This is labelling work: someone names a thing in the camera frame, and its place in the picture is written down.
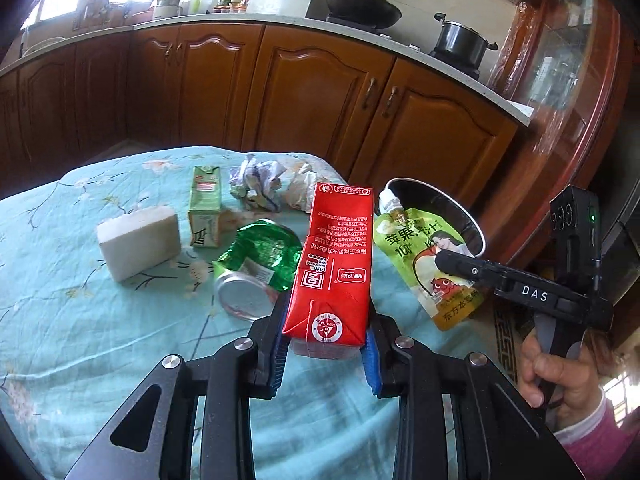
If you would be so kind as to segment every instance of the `table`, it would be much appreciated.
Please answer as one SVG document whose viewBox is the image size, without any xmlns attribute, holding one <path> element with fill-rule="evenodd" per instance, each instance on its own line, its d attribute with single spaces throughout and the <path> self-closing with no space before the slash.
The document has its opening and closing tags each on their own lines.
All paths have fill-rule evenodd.
<svg viewBox="0 0 640 480">
<path fill-rule="evenodd" d="M 275 158 L 288 169 L 285 188 L 304 162 L 329 181 L 343 183 L 311 155 L 255 155 Z M 246 335 L 249 322 L 229 316 L 213 297 L 210 262 L 228 248 L 239 225 L 272 218 L 304 240 L 308 215 L 289 208 L 278 214 L 242 210 L 228 192 L 228 174 L 243 159 L 242 153 L 209 146 L 126 156 L 79 168 L 0 202 L 0 411 L 45 478 L 64 478 L 162 357 L 207 356 Z M 215 250 L 188 246 L 191 173 L 201 165 L 222 168 L 226 232 Z M 182 253 L 115 283 L 100 254 L 96 225 L 163 204 L 178 212 Z M 440 332 L 377 249 L 372 298 L 403 333 L 436 352 L 496 353 L 491 323 L 486 330 L 467 320 Z M 201 402 L 192 478 L 199 477 L 203 408 Z M 371 395 L 359 359 L 312 360 L 290 352 L 278 395 L 268 402 L 252 399 L 251 413 L 259 479 L 392 477 L 398 402 Z"/>
</svg>

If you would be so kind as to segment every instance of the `round white sticker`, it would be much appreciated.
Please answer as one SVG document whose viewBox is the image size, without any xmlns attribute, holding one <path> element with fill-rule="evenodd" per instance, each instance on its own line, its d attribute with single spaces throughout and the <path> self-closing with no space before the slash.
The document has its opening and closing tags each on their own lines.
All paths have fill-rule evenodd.
<svg viewBox="0 0 640 480">
<path fill-rule="evenodd" d="M 314 319 L 311 332 L 322 343 L 334 343 L 342 335 L 342 322 L 335 314 L 325 312 Z"/>
</svg>

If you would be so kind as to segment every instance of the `white block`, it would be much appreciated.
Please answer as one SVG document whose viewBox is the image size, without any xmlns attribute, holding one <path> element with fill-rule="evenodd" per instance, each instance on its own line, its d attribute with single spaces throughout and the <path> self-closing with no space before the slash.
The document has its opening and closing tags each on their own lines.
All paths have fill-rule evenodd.
<svg viewBox="0 0 640 480">
<path fill-rule="evenodd" d="M 178 216 L 168 206 L 139 209 L 98 225 L 98 243 L 113 279 L 126 280 L 180 254 Z"/>
</svg>

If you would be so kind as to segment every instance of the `human hand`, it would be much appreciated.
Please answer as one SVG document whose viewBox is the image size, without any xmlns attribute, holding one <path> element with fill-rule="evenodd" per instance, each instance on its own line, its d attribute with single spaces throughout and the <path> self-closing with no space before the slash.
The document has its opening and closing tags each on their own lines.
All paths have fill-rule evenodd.
<svg viewBox="0 0 640 480">
<path fill-rule="evenodd" d="M 556 431 L 587 418 L 602 400 L 590 350 L 582 345 L 577 360 L 545 354 L 536 338 L 536 331 L 532 330 L 522 343 L 518 390 L 533 408 L 544 402 L 542 392 L 534 383 L 536 377 L 564 386 L 564 399 L 556 413 Z"/>
</svg>

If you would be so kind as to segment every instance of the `green carton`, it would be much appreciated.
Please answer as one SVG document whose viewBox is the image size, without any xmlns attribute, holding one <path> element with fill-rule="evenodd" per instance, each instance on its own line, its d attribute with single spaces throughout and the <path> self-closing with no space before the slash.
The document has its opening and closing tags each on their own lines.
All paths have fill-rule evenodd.
<svg viewBox="0 0 640 480">
<path fill-rule="evenodd" d="M 193 168 L 188 211 L 192 246 L 218 246 L 221 208 L 220 168 L 196 166 Z"/>
</svg>

